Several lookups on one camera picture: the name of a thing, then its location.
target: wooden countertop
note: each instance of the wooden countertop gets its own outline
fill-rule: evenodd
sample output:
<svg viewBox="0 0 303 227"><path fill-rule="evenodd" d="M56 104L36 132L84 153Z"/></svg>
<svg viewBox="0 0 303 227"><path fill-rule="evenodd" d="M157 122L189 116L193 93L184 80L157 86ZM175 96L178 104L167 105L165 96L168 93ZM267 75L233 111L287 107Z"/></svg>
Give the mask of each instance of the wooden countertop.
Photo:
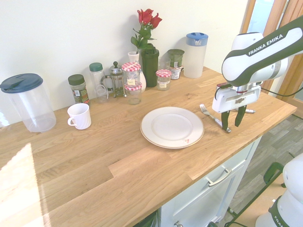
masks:
<svg viewBox="0 0 303 227"><path fill-rule="evenodd" d="M67 124L67 108L55 111L56 126L30 133L22 122L0 129L0 226L131 227L211 172L296 108L264 93L248 106L239 128L222 131L203 115L211 106L221 74L205 68L199 79L171 81L168 91L148 88L139 105L121 97L92 100L92 125ZM199 116L205 133L196 144L166 149L140 132L151 110L177 106Z"/></svg>

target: drawer handle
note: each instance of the drawer handle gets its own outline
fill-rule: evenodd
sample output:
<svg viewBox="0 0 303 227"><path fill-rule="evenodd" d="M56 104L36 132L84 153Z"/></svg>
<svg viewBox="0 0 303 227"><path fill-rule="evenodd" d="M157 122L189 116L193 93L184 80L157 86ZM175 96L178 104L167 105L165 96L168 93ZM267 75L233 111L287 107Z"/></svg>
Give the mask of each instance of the drawer handle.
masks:
<svg viewBox="0 0 303 227"><path fill-rule="evenodd" d="M183 225L179 224L179 221L177 221L174 226L177 226L177 227L183 227Z"/></svg>
<svg viewBox="0 0 303 227"><path fill-rule="evenodd" d="M221 181L223 181L226 177L229 176L229 174L232 173L232 169L231 169L231 170L225 169L225 172L226 172L226 175L225 175L224 177L218 179L218 180L215 181L215 182L212 182L208 177L206 177L206 179L207 179L208 182L209 182L209 185L208 185L208 186L209 186L209 187L213 187L213 186L215 186L216 184L218 184L218 183L220 183Z"/></svg>

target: franka emika logo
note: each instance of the franka emika logo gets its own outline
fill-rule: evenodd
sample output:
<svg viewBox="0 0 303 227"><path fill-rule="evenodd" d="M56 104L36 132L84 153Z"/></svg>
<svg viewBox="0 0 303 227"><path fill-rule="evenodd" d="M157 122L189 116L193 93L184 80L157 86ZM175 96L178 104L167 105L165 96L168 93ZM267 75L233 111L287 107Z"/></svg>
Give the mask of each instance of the franka emika logo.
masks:
<svg viewBox="0 0 303 227"><path fill-rule="evenodd" d="M268 47L269 45L275 43L276 41L279 41L282 38L284 38L284 36L282 34L277 35L276 37L272 38L271 40L268 40L266 43L260 45L259 47L253 49L252 51L249 51L248 56L254 55L258 51Z"/></svg>

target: plastic pitcher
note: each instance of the plastic pitcher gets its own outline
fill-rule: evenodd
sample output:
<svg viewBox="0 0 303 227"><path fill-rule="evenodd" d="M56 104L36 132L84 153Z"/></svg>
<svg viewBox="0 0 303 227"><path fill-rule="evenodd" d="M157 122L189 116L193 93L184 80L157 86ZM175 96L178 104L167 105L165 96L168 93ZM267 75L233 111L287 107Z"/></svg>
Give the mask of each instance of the plastic pitcher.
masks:
<svg viewBox="0 0 303 227"><path fill-rule="evenodd" d="M186 35L186 47L183 56L184 76L199 78L202 76L208 35L193 32Z"/></svg>
<svg viewBox="0 0 303 227"><path fill-rule="evenodd" d="M8 94L24 125L31 132L44 132L56 124L56 117L43 87L43 79L33 73L10 77L0 85Z"/></svg>

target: blue pitcher lid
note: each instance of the blue pitcher lid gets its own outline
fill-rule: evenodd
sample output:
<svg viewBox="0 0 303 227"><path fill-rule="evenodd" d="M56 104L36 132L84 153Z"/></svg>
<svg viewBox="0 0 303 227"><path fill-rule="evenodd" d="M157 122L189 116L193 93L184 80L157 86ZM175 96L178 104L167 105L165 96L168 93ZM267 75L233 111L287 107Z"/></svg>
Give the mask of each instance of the blue pitcher lid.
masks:
<svg viewBox="0 0 303 227"><path fill-rule="evenodd" d="M20 93L32 90L43 83L43 79L34 73L19 74L7 78L0 84L4 93Z"/></svg>
<svg viewBox="0 0 303 227"><path fill-rule="evenodd" d="M206 46L208 35L201 32L192 32L186 35L186 44L190 46Z"/></svg>

